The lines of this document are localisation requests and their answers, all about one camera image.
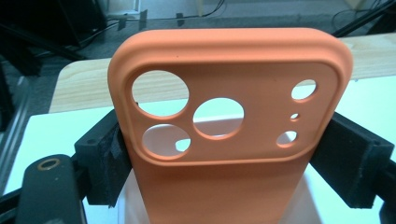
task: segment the orange phone case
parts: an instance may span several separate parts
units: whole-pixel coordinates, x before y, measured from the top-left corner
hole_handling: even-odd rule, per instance
[[[150,115],[135,103],[134,81],[152,70],[186,83],[188,102],[175,115]],[[108,85],[150,223],[277,223],[351,70],[347,47],[313,29],[161,30],[126,40],[111,60]],[[292,89],[307,79],[315,91],[293,99]],[[199,105],[220,97],[239,103],[245,116],[233,132],[209,136],[192,118]],[[159,124],[172,126],[150,129]],[[297,136],[281,144],[287,131]],[[184,133],[191,144],[175,156],[148,150],[143,139],[165,138],[171,144],[163,147],[173,150]]]

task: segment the floor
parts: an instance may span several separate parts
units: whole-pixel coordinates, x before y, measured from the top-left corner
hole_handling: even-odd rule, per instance
[[[130,2],[115,0],[106,10],[107,28],[94,39],[87,40],[89,44],[85,48],[75,51],[88,59],[109,58],[126,38],[152,29],[311,27],[331,34],[366,12],[351,10],[344,0],[225,0],[223,4],[220,4],[221,0],[203,2],[204,16],[198,17],[195,1],[142,0],[140,12],[147,14],[147,18],[142,19],[140,14],[134,14],[134,6]],[[177,14],[184,20],[176,20]],[[370,25],[365,25],[351,35],[364,35],[368,27]],[[20,115],[21,125],[12,134],[14,141],[8,146],[10,149],[6,151],[2,148],[0,151],[0,192],[3,192],[13,158],[18,152],[24,126],[31,116],[48,113],[58,74],[71,63],[62,57],[38,51],[37,57],[43,63],[39,76],[24,77],[9,62],[1,62],[15,104],[18,106],[25,102],[26,107]],[[19,96],[21,92],[28,92],[26,99]],[[0,147],[4,147],[9,136],[9,133],[0,134]]]

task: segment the white surface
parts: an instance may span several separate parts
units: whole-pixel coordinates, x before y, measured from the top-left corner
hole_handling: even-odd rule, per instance
[[[336,111],[396,144],[395,86],[396,77],[351,81]],[[300,87],[300,91],[305,91],[305,88]],[[21,186],[24,169],[30,163],[52,154],[73,155],[74,143],[110,109],[107,107],[31,117],[6,192]],[[380,199],[375,200],[375,207],[371,210],[350,209],[312,167],[308,166],[304,177],[322,223],[379,223]],[[118,222],[117,208],[89,206],[85,202],[85,209],[90,224]]]

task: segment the small hole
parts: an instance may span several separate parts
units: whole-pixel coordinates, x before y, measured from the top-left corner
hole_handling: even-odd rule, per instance
[[[164,92],[177,92],[180,98],[176,100],[172,94],[163,94]],[[143,73],[134,81],[132,96],[146,113],[165,117],[175,115],[186,106],[189,90],[186,83],[175,74],[154,70]]]
[[[143,144],[146,149],[168,159],[187,151],[190,143],[189,135],[183,129],[171,124],[155,125],[143,134]]]
[[[184,151],[187,150],[187,148],[189,148],[190,143],[191,143],[191,139],[190,138],[178,140],[175,143],[176,150],[179,151],[179,152],[184,152]]]
[[[293,121],[295,121],[295,120],[297,120],[299,117],[300,117],[300,115],[297,114],[297,113],[295,113],[295,114],[292,114],[292,115],[290,116],[290,119],[293,120]]]
[[[312,95],[317,89],[317,83],[312,79],[299,82],[291,91],[291,97],[294,100],[303,100]]]
[[[277,139],[276,142],[280,147],[289,147],[291,143],[293,143],[297,139],[297,132],[295,131],[287,131],[282,133]]]
[[[243,117],[244,108],[235,100],[214,98],[198,107],[194,113],[193,122],[199,132],[221,138],[238,129]]]
[[[38,164],[37,169],[40,171],[48,171],[56,166],[58,166],[61,163],[59,159],[48,159],[45,161],[40,162]]]

